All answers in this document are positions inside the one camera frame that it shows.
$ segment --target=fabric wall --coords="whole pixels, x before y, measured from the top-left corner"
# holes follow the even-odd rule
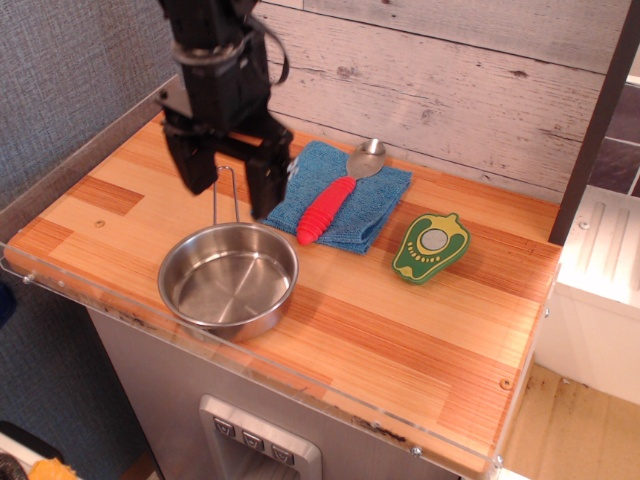
[[[0,210],[176,73],[152,0],[0,2]],[[144,437],[86,311],[0,272],[0,419],[86,479],[118,479]]]

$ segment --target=wooden countertop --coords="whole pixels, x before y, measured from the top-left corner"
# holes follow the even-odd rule
[[[297,134],[292,154],[311,139]],[[223,156],[217,162],[236,167],[241,218],[249,221],[244,166]],[[546,242],[557,206],[387,164],[414,175],[370,252],[301,247],[282,233],[300,259],[290,308],[240,349],[186,333],[160,299],[166,253],[212,223],[211,189],[194,197],[183,187],[160,117],[20,231],[5,255],[16,270],[35,272],[36,281],[84,304],[239,365],[242,374],[403,448],[420,445],[427,458],[473,477],[487,468],[483,456],[500,453],[521,386],[560,255]],[[230,180],[218,183],[221,221],[231,221]],[[471,245],[457,263],[413,285],[391,262],[410,223],[428,212],[458,213]]]

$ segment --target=button panel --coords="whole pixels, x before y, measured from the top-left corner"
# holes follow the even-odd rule
[[[258,450],[259,452],[264,452],[264,442],[260,437],[257,437],[253,433],[242,431],[242,438],[244,440],[244,444],[248,447],[253,448],[254,450]]]
[[[223,435],[232,438],[236,436],[236,429],[233,428],[233,425],[231,425],[229,422],[225,422],[224,420],[221,420],[217,417],[213,417],[213,423],[216,425],[216,430],[218,430]]]
[[[293,453],[277,445],[271,445],[273,458],[286,465],[293,465]]]

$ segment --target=wood panel wall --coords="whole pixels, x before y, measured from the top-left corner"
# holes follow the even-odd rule
[[[630,0],[273,0],[293,129],[559,202]],[[269,48],[275,70],[282,56]]]

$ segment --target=blue towel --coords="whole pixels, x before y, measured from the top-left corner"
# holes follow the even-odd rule
[[[307,207],[331,182],[347,174],[348,158],[349,154],[331,145],[310,142],[296,159],[284,202],[264,223],[295,235]],[[358,180],[355,190],[317,243],[364,255],[409,188],[410,181],[410,172],[391,167],[383,167],[378,174]]]

